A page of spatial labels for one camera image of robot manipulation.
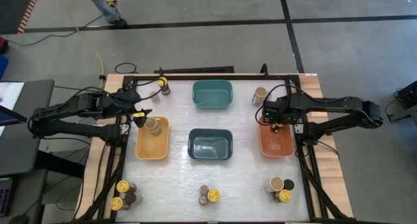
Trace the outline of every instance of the yellow cable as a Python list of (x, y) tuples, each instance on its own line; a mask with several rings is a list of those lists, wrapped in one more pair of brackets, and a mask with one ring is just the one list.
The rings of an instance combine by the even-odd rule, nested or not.
[[(62, 2), (62, 0), (58, 0), (59, 5), (61, 6), (61, 8), (64, 10), (65, 14), (71, 19), (72, 23), (75, 25), (76, 31), (77, 33), (79, 33), (86, 41), (88, 41), (91, 49), (93, 50), (93, 52), (96, 54), (98, 60), (100, 61), (100, 65), (102, 67), (102, 75), (104, 75), (104, 63), (102, 60), (102, 57), (100, 56), (100, 54), (98, 53), (97, 49), (94, 48), (93, 43), (84, 35), (84, 33), (82, 33), (78, 27), (77, 27), (77, 23), (76, 21), (73, 19), (73, 17), (71, 16), (71, 13), (69, 12), (69, 10), (66, 8), (65, 4)], [(100, 88), (103, 88), (103, 80), (100, 80)]]

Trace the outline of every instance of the person's leg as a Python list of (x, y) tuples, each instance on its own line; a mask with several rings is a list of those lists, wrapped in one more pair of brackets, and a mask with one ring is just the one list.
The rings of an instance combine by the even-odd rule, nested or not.
[(121, 20), (126, 24), (126, 22), (121, 19), (120, 14), (116, 11), (116, 9), (111, 8), (106, 0), (91, 0), (96, 7), (103, 13), (104, 19), (106, 19), (109, 23), (117, 23)]

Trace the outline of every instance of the orange bin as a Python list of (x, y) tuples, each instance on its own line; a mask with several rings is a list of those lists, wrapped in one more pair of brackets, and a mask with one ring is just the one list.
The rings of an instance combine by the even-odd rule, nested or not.
[(151, 134), (146, 127), (139, 128), (136, 157), (143, 160), (161, 160), (168, 155), (169, 123), (165, 117), (155, 117), (162, 129), (160, 135)]
[(294, 150), (293, 138), (289, 125), (280, 128), (278, 133), (271, 131), (270, 126), (262, 126), (259, 124), (259, 146), (262, 155), (268, 158), (279, 158), (290, 156)]

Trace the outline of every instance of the gray floor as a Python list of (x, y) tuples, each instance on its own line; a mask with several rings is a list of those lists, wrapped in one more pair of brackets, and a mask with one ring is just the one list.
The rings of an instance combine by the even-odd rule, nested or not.
[[(63, 0), (77, 25), (97, 17), (89, 0)], [(417, 0), (287, 0), (292, 18), (392, 16), (417, 14)], [(130, 23), (281, 19), (280, 0), (119, 0)], [(105, 25), (104, 20), (96, 22)], [(39, 0), (28, 27), (68, 27), (73, 23), (56, 0)], [(306, 72), (318, 73), (325, 96), (357, 96), (376, 101), (382, 110), (397, 89), (417, 80), (417, 20), (294, 25)], [(6, 36), (30, 42), (46, 34)], [(159, 68), (234, 65), (236, 72), (296, 72), (285, 25), (239, 25), (85, 32), (51, 38), (35, 46), (12, 46), (4, 80), (52, 78), (57, 85), (98, 85), (103, 57), (106, 73), (121, 62), (139, 72)], [(71, 91), (55, 89), (53, 102)], [(356, 218), (414, 223), (417, 207), (417, 127), (410, 121), (377, 130), (360, 128), (335, 134), (349, 198)], [(48, 142), (48, 150), (72, 144)], [(54, 205), (44, 223), (58, 218)]]

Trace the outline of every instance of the wooden table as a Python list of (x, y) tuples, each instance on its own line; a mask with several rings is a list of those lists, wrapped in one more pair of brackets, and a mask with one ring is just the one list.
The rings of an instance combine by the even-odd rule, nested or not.
[[(166, 74), (165, 76), (169, 79), (170, 76), (177, 76), (180, 74)], [(263, 74), (181, 74), (182, 76), (261, 76)], [(321, 93), (319, 78), (316, 74), (271, 74), (271, 75), (299, 75), (301, 88), (310, 94), (313, 97), (320, 98), (323, 97)], [(157, 74), (136, 74), (138, 77), (157, 77)], [(123, 74), (110, 74), (108, 76), (105, 90), (108, 92), (116, 92), (117, 89), (122, 87), (124, 75)], [(328, 120), (327, 113), (309, 113), (308, 120), (311, 122), (324, 122)], [(106, 119), (99, 120), (98, 124), (113, 124), (115, 119)], [(332, 136), (323, 136), (321, 141), (330, 145), (331, 147), (336, 148)], [(84, 187), (83, 187), (83, 197), (80, 204), (80, 208), (77, 214), (77, 217), (82, 216), (85, 211), (93, 203), (94, 191), (97, 190), (96, 196), (100, 193), (104, 181), (106, 166), (108, 164), (109, 157), (109, 147), (104, 148), (104, 142), (99, 138), (94, 138), (91, 143), (91, 149), (87, 163), (85, 165), (85, 174), (84, 174)], [(103, 158), (101, 165), (99, 167), (100, 157), (103, 151)], [(113, 169), (119, 161), (119, 152), (115, 153)], [(337, 155), (326, 147), (317, 145), (315, 147), (315, 156), (317, 158), (317, 165), (319, 168), (319, 173), (321, 177), (321, 183), (323, 189), (327, 192), (328, 196), (333, 200), (333, 202), (339, 207), (339, 209), (346, 214), (347, 216), (352, 217), (351, 204), (347, 196), (347, 190), (345, 186), (345, 181), (343, 179), (343, 174), (341, 172), (340, 163)], [(96, 179), (98, 174), (98, 184), (96, 187)], [(317, 193), (314, 188), (311, 187), (311, 194), (313, 199), (313, 206), (315, 210), (316, 217), (320, 217), (320, 206)], [(104, 218), (110, 217), (110, 207), (109, 202), (113, 198), (114, 188), (108, 194), (108, 199), (106, 201), (106, 209), (104, 212)]]

